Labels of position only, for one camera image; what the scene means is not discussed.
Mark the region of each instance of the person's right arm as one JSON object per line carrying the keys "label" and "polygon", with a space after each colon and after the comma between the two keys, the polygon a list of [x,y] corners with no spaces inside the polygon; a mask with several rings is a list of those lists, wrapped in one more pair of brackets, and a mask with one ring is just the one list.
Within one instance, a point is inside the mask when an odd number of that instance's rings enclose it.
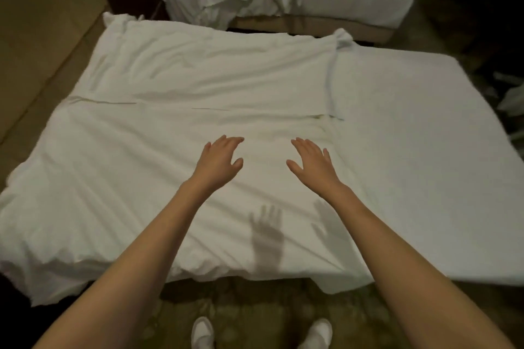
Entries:
{"label": "person's right arm", "polygon": [[289,169],[338,213],[415,348],[514,348],[473,301],[338,180],[327,149],[300,138],[291,142],[303,168],[288,160]]}

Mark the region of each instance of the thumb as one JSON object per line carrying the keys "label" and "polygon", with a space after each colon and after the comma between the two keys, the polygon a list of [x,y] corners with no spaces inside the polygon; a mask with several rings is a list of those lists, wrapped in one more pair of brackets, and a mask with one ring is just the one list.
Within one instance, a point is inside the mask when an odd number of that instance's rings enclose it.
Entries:
{"label": "thumb", "polygon": [[296,162],[292,160],[286,160],[285,163],[288,165],[291,172],[295,174],[297,177],[299,174],[302,174],[304,171],[299,167],[299,165]]}
{"label": "thumb", "polygon": [[233,170],[235,173],[238,173],[242,169],[242,166],[244,166],[244,159],[240,157],[233,163]]}

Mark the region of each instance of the foot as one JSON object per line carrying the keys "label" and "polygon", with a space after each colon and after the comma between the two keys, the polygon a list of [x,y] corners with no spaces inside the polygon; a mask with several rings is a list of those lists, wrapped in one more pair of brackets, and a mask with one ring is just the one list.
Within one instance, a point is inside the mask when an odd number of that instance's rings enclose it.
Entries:
{"label": "foot", "polygon": [[215,332],[207,317],[199,317],[193,324],[191,349],[213,349]]}
{"label": "foot", "polygon": [[333,337],[333,329],[331,323],[326,319],[318,319],[309,328],[308,335],[300,348],[307,349],[328,349],[331,345],[331,338]]}

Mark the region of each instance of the person's left hand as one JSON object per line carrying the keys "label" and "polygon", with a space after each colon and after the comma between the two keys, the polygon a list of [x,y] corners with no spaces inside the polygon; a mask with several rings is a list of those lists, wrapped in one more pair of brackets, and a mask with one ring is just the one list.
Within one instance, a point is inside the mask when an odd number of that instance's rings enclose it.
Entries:
{"label": "person's left hand", "polygon": [[200,155],[191,180],[209,194],[231,181],[244,165],[242,158],[231,164],[233,152],[244,141],[243,137],[226,137],[208,142]]}

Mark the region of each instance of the person's left arm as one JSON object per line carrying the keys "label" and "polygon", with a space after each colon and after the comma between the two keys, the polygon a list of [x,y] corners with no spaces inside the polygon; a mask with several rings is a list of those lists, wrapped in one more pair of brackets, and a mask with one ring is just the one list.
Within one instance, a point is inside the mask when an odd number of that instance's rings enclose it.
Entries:
{"label": "person's left arm", "polygon": [[243,166],[244,139],[207,143],[195,171],[115,263],[47,330],[34,348],[129,347],[144,328],[178,248],[202,203]]}

